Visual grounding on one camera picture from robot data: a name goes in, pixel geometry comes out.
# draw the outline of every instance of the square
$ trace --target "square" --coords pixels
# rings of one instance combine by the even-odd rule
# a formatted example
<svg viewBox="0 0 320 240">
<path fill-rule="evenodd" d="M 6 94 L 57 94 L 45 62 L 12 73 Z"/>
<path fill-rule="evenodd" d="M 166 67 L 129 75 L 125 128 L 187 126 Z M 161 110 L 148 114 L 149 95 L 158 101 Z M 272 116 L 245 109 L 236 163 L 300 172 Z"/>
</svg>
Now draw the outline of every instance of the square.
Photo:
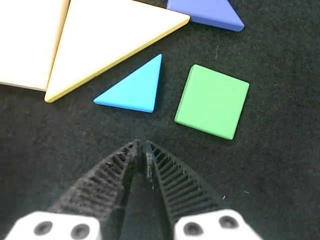
<svg viewBox="0 0 320 240">
<path fill-rule="evenodd" d="M 232 140 L 249 85 L 237 78 L 193 65 L 174 121 Z"/>
</svg>

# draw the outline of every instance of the yellow triangle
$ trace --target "yellow triangle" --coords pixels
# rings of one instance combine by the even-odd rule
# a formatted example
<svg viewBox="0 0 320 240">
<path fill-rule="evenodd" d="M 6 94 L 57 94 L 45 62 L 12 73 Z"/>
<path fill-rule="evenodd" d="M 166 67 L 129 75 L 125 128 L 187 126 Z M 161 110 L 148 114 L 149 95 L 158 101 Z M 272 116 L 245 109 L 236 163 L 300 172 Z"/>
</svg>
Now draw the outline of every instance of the yellow triangle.
<svg viewBox="0 0 320 240">
<path fill-rule="evenodd" d="M 0 83 L 46 91 L 69 0 L 0 0 Z"/>
<path fill-rule="evenodd" d="M 134 0 L 71 0 L 44 100 L 54 102 L 189 19 Z"/>
</svg>

